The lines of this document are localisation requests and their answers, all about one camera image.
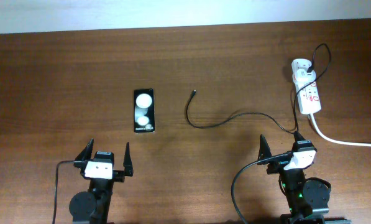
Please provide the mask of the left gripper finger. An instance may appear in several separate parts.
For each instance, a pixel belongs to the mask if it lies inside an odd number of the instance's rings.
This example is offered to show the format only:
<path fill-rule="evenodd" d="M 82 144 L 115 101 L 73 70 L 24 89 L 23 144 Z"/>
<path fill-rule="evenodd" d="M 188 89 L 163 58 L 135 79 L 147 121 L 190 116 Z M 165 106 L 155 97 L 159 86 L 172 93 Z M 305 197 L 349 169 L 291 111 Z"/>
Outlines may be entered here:
<path fill-rule="evenodd" d="M 76 162 L 85 162 L 91 159 L 94 139 L 91 138 L 85 148 L 75 157 Z"/>
<path fill-rule="evenodd" d="M 134 169 L 133 169 L 133 164 L 132 164 L 132 159 L 131 159 L 131 154 L 130 154 L 130 143 L 129 142 L 127 142 L 126 144 L 123 166 L 124 166 L 124 175 L 128 177 L 132 177 L 134 175 Z"/>

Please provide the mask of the black smartphone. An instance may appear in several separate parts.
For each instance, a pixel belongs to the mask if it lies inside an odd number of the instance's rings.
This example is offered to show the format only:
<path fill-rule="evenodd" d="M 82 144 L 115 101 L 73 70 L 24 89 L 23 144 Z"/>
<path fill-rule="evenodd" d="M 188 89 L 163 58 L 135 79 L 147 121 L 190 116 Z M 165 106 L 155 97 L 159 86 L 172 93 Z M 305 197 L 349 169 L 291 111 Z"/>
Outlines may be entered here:
<path fill-rule="evenodd" d="M 134 90 L 134 132 L 153 133 L 155 131 L 154 90 Z"/>

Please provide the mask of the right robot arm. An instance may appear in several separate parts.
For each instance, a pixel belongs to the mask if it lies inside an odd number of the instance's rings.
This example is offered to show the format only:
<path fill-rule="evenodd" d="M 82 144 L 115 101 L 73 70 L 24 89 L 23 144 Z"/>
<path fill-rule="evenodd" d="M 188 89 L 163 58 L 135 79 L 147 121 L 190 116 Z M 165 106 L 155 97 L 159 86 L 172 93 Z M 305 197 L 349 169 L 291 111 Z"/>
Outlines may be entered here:
<path fill-rule="evenodd" d="M 279 175 L 279 186 L 286 197 L 289 214 L 280 216 L 281 223 L 351 223 L 345 218 L 325 219 L 329 213 L 331 184 L 317 177 L 306 178 L 304 170 L 310 167 L 317 149 L 299 132 L 294 134 L 292 149 L 272 155 L 264 135 L 260 135 L 258 162 L 267 166 L 267 174 Z"/>

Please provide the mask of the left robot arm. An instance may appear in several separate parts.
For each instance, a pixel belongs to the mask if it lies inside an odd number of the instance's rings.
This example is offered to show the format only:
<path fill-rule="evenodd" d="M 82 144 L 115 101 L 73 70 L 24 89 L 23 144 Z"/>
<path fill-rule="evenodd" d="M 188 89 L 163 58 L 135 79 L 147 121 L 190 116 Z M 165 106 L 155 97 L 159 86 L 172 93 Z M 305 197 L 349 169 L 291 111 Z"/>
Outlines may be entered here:
<path fill-rule="evenodd" d="M 93 152 L 93 144 L 91 139 L 75 158 L 74 166 L 84 179 L 89 180 L 89 187 L 70 201 L 73 223 L 107 223 L 114 184 L 134 175 L 129 143 L 126 144 L 123 170 L 114 169 L 113 153 Z"/>

